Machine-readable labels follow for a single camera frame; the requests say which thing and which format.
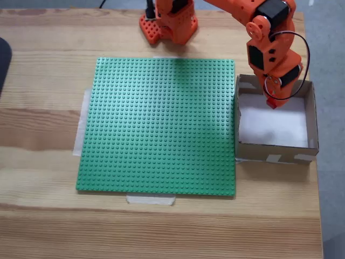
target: black object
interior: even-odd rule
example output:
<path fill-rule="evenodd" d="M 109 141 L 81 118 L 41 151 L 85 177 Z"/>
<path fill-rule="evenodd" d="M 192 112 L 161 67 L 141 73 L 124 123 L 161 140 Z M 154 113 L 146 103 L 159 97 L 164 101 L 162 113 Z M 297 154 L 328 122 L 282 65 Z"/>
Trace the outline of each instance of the black object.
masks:
<path fill-rule="evenodd" d="M 264 54 L 254 46 L 248 46 L 249 62 L 257 68 L 264 70 Z"/>
<path fill-rule="evenodd" d="M 287 72 L 284 76 L 280 78 L 281 80 L 280 87 L 284 87 L 287 84 L 289 84 L 291 81 L 295 80 L 298 77 L 299 72 L 300 72 L 299 66 L 295 66 L 293 69 Z"/>
<path fill-rule="evenodd" d="M 289 14 L 289 6 L 281 0 L 266 0 L 255 11 L 255 16 L 265 16 L 271 23 L 271 30 L 284 21 Z"/>
<path fill-rule="evenodd" d="M 106 2 L 106 0 L 103 0 L 103 1 L 102 1 L 101 5 L 99 6 L 99 9 L 102 9 L 102 8 L 103 8 L 103 5 L 104 5 L 105 2 Z"/>
<path fill-rule="evenodd" d="M 0 95 L 11 63 L 11 58 L 12 50 L 10 45 L 3 38 L 0 38 Z"/>
<path fill-rule="evenodd" d="M 155 13 L 155 6 L 153 4 L 153 0 L 146 0 L 147 8 L 145 11 L 146 19 L 155 19 L 156 13 Z"/>
<path fill-rule="evenodd" d="M 174 0 L 172 3 L 171 13 L 177 13 L 188 4 L 188 0 Z"/>

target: orange robotic arm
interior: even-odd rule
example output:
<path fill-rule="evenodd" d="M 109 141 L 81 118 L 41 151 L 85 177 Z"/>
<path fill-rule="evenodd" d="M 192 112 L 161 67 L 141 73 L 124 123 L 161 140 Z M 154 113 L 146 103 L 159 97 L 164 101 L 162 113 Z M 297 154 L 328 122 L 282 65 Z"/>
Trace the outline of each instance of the orange robotic arm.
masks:
<path fill-rule="evenodd" d="M 303 69 L 301 57 L 290 49 L 294 39 L 294 0 L 206 0 L 246 26 L 248 61 L 272 108 L 282 106 Z"/>

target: white tape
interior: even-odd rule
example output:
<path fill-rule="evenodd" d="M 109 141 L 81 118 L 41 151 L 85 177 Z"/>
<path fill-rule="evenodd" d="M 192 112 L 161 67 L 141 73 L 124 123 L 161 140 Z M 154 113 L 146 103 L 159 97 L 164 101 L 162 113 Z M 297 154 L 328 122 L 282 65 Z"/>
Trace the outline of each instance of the white tape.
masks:
<path fill-rule="evenodd" d="M 157 205 L 173 205 L 175 194 L 155 194 L 155 193 L 127 193 L 128 203 L 143 203 Z"/>
<path fill-rule="evenodd" d="M 298 154 L 298 155 L 295 155 L 294 159 L 313 161 L 316 159 L 316 157 L 313 155 Z"/>
<path fill-rule="evenodd" d="M 266 162 L 277 163 L 279 162 L 280 158 L 281 155 L 268 155 Z"/>
<path fill-rule="evenodd" d="M 91 89 L 87 89 L 84 92 L 84 98 L 82 100 L 80 117 L 78 122 L 77 135 L 75 136 L 73 155 L 81 156 L 82 145 L 84 144 L 84 135 L 87 122 L 88 107 L 90 105 Z"/>

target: black cable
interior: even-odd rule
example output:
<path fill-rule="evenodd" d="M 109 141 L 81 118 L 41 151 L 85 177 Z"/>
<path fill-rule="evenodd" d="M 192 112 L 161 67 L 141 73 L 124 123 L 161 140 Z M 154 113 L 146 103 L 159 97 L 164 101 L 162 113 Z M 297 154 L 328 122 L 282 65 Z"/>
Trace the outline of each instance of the black cable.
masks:
<path fill-rule="evenodd" d="M 106 2 L 106 0 L 103 0 L 103 2 L 101 3 L 101 5 L 99 6 L 99 9 L 102 9 L 104 3 Z"/>
<path fill-rule="evenodd" d="M 274 34 L 272 34 L 272 35 L 270 36 L 270 39 L 273 38 L 274 36 L 280 35 L 280 34 L 294 34 L 294 35 L 300 37 L 301 39 L 303 39 L 304 43 L 306 44 L 307 53 L 308 53 L 306 72 L 305 72 L 305 75 L 304 75 L 304 77 L 303 77 L 302 83 L 301 83 L 301 85 L 298 87 L 298 89 L 296 90 L 296 92 L 294 92 L 291 96 L 289 96 L 289 97 L 287 97 L 287 98 L 277 98 L 277 97 L 272 96 L 272 95 L 268 92 L 268 90 L 267 90 L 267 85 L 266 85 L 266 80 L 267 80 L 267 78 L 265 79 L 264 87 L 263 87 L 263 88 L 264 88 L 264 92 L 265 92 L 269 97 L 271 97 L 271 98 L 274 99 L 274 100 L 285 101 L 285 100 L 288 100 L 288 99 L 294 97 L 294 96 L 302 89 L 302 87 L 303 87 L 303 85 L 304 85 L 304 83 L 305 83 L 305 81 L 306 81 L 308 71 L 309 71 L 309 64 L 310 64 L 310 62 L 311 62 L 311 60 L 310 60 L 310 59 L 311 59 L 311 52 L 310 52 L 309 45 L 308 45 L 306 39 L 305 39 L 302 35 L 300 35 L 300 34 L 294 32 L 294 31 L 278 31 L 278 32 L 275 32 Z"/>

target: robotic arm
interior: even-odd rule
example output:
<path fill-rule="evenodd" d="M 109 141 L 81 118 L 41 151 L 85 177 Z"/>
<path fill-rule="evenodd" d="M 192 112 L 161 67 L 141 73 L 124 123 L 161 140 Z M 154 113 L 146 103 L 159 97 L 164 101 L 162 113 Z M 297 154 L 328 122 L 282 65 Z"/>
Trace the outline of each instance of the robotic arm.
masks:
<path fill-rule="evenodd" d="M 292 21 L 296 10 L 294 0 L 206 1 L 231 13 L 246 26 L 251 37 L 247 43 L 249 65 L 264 89 L 267 104 L 272 108 L 285 104 L 303 69 L 301 57 L 290 49 L 297 35 Z M 141 29 L 151 44 L 159 38 L 185 44 L 197 28 L 193 0 L 156 0 L 154 15 L 140 19 Z M 146 27 L 155 28 L 156 33 L 152 30 L 147 33 Z"/>

